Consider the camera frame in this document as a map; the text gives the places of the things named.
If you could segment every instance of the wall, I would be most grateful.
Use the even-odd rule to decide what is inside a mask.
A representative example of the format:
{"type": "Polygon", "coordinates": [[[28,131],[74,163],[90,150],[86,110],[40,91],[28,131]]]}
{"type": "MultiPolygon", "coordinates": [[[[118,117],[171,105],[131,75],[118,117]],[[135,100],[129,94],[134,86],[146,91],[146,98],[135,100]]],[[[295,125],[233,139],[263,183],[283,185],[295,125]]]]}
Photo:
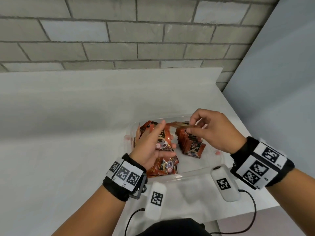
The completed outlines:
{"type": "Polygon", "coordinates": [[[315,177],[315,0],[280,0],[223,94],[255,137],[315,177]]]}
{"type": "Polygon", "coordinates": [[[0,0],[0,71],[224,67],[278,0],[0,0]]]}

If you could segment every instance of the plastic container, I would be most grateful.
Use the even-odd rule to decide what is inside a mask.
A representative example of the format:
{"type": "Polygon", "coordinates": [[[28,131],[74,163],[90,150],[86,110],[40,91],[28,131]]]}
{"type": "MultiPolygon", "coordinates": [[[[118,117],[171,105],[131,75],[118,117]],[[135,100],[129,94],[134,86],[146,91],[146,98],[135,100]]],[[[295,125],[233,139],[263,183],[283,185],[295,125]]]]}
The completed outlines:
{"type": "MultiPolygon", "coordinates": [[[[167,123],[174,122],[174,121],[182,122],[182,121],[189,121],[190,116],[160,118],[160,119],[145,119],[140,122],[129,124],[127,135],[124,139],[125,152],[127,152],[128,154],[131,153],[133,149],[133,138],[136,136],[136,131],[139,124],[140,126],[142,126],[148,120],[160,122],[162,119],[166,120],[167,123]]],[[[172,143],[177,144],[177,136],[175,135],[175,130],[176,128],[170,127],[170,133],[174,136],[172,143]]],[[[179,159],[179,163],[177,164],[178,174],[149,178],[148,184],[151,184],[154,181],[163,183],[163,182],[181,180],[184,178],[193,177],[197,175],[207,174],[207,173],[210,173],[212,168],[225,163],[224,156],[221,151],[216,150],[215,148],[210,146],[209,143],[207,143],[205,140],[203,141],[203,143],[205,143],[207,146],[203,150],[203,153],[200,159],[182,154],[181,150],[179,149],[179,146],[177,145],[175,152],[179,159]]]]}

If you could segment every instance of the white countertop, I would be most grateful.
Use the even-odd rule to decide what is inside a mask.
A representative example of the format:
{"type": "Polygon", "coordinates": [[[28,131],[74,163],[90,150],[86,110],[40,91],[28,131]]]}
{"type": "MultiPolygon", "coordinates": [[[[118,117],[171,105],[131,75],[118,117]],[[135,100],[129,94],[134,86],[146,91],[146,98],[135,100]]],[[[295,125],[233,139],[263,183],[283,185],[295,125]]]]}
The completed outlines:
{"type": "MultiPolygon", "coordinates": [[[[101,185],[114,159],[124,154],[123,137],[129,122],[187,115],[207,108],[223,112],[243,135],[249,135],[214,83],[221,68],[179,69],[186,81],[179,83],[171,76],[176,71],[171,70],[171,75],[167,70],[157,71],[154,74],[163,76],[159,84],[146,87],[10,92],[2,85],[0,121],[8,127],[0,126],[1,235],[52,234],[101,185]],[[161,80],[168,84],[163,86],[161,80]]],[[[81,72],[91,80],[92,73],[108,73],[81,72]]],[[[7,76],[0,75],[0,80],[7,80],[7,76]]],[[[232,166],[228,154],[225,163],[232,166]]],[[[254,191],[237,182],[253,194],[258,210],[278,205],[266,189],[254,191]]],[[[254,210],[246,194],[237,202],[225,202],[209,174],[166,185],[162,219],[191,217],[201,223],[254,210]]],[[[145,204],[145,196],[130,199],[113,235],[123,235],[130,215],[145,204]]],[[[132,219],[130,235],[154,223],[142,214],[132,219]]]]}

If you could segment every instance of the white wall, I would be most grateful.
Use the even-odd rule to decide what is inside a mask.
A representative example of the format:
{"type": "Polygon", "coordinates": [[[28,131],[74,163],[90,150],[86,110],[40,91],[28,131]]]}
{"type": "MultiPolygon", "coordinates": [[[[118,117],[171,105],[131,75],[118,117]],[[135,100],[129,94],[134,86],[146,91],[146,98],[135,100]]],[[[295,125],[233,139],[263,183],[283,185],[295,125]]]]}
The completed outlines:
{"type": "Polygon", "coordinates": [[[250,133],[315,177],[315,0],[280,0],[223,94],[250,133]]]}

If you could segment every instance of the right hand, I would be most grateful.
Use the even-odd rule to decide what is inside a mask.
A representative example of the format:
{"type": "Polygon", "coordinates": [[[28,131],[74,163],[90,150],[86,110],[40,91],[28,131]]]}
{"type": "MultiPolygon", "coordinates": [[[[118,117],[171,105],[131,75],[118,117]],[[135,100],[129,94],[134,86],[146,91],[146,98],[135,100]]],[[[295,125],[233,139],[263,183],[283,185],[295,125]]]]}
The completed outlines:
{"type": "Polygon", "coordinates": [[[223,113],[207,109],[197,109],[190,118],[190,125],[205,128],[187,128],[187,133],[205,139],[214,148],[233,154],[237,152],[247,139],[234,127],[223,113]]]}

